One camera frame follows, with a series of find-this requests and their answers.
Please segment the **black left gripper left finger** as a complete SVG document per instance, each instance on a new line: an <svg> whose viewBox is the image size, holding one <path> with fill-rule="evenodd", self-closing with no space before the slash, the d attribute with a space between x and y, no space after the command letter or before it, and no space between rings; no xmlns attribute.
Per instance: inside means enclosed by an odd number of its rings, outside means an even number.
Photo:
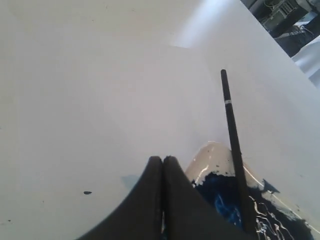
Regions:
<svg viewBox="0 0 320 240"><path fill-rule="evenodd" d="M162 166L151 156L123 202L80 240L160 240L162 238Z"/></svg>

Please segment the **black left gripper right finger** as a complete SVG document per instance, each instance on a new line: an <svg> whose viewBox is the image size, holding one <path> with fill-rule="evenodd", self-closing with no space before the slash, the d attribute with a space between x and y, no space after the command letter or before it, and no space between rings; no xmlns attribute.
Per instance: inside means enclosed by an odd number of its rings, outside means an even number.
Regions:
<svg viewBox="0 0 320 240"><path fill-rule="evenodd" d="M162 164L162 202L169 240L254 240L252 233L227 222L193 188L174 156Z"/></svg>

